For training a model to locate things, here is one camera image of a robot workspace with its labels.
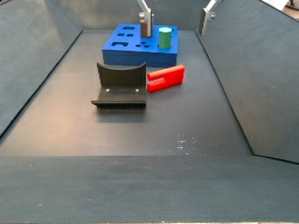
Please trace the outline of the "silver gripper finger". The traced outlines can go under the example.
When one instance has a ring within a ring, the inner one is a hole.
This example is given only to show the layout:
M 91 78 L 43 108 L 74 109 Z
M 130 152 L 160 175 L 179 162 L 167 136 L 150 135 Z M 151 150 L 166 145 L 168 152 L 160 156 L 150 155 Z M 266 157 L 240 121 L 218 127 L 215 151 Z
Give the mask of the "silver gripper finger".
M 147 35 L 148 38 L 152 37 L 152 10 L 148 8 L 146 0 L 136 0 L 142 8 L 139 12 L 139 17 L 147 22 Z
M 200 11 L 200 24 L 199 24 L 199 34 L 203 36 L 206 32 L 207 23 L 211 20 L 212 9 L 216 5 L 218 0 L 210 0 L 207 6 Z

